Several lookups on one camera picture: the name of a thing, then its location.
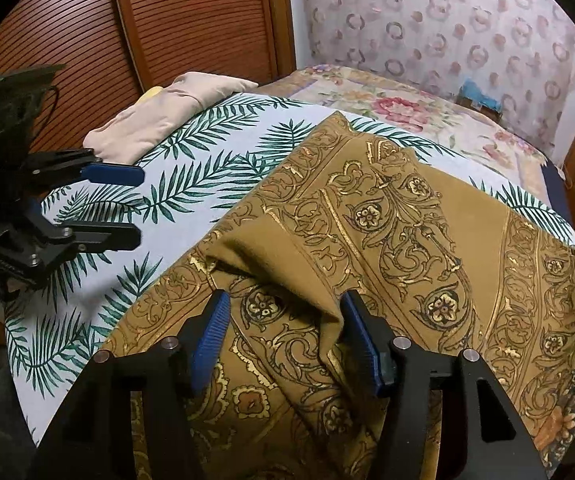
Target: blue gripper pad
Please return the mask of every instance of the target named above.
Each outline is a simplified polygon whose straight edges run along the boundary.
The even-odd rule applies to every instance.
[[[208,316],[208,319],[191,355],[189,366],[190,384],[195,395],[209,383],[221,353],[222,341],[230,323],[230,295],[224,290],[216,290],[207,302],[202,316]]]
[[[140,186],[145,181],[145,171],[138,166],[94,162],[80,170],[80,176],[96,184]]]
[[[344,336],[368,393],[388,397],[396,381],[396,366],[389,348],[394,332],[384,318],[369,314],[355,290],[341,296],[341,314]]]

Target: yellow object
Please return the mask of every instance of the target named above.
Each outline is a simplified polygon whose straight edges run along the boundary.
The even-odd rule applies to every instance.
[[[138,101],[136,103],[138,104],[138,103],[142,103],[143,101],[147,101],[147,99],[149,99],[150,97],[154,97],[161,90],[163,90],[162,86],[153,86],[147,92],[145,92],[143,95],[141,95],[138,98]]]

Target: metal screw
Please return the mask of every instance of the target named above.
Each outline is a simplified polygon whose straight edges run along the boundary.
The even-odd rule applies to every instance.
[[[104,363],[110,358],[111,355],[112,354],[109,350],[99,350],[94,354],[94,357],[92,359],[94,359],[94,361],[96,361],[97,363]]]
[[[481,355],[473,348],[466,348],[463,350],[463,357],[465,357],[469,362],[475,363],[480,359]]]
[[[407,350],[411,346],[411,341],[404,335],[399,335],[394,338],[394,346],[400,350]]]
[[[178,346],[178,338],[173,335],[168,335],[160,340],[160,345],[166,350],[172,350]]]

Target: floral bedspread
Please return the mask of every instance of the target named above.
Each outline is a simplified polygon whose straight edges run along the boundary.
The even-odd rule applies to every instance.
[[[256,93],[290,97],[394,124],[462,153],[550,204],[541,172],[545,156],[484,115],[363,70],[318,65]]]

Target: gold ornate pattern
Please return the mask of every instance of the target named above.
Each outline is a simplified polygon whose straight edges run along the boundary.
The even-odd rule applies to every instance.
[[[224,288],[231,324],[219,364],[187,405],[206,476],[365,478],[385,406],[362,397],[334,344],[339,296],[357,288],[425,348],[479,348],[553,468],[575,431],[575,250],[507,216],[485,328],[449,236],[458,216],[441,207],[461,183],[451,185],[437,192],[411,150],[334,114],[161,276],[105,348],[148,348]],[[440,405],[433,398],[424,478],[435,472]]]

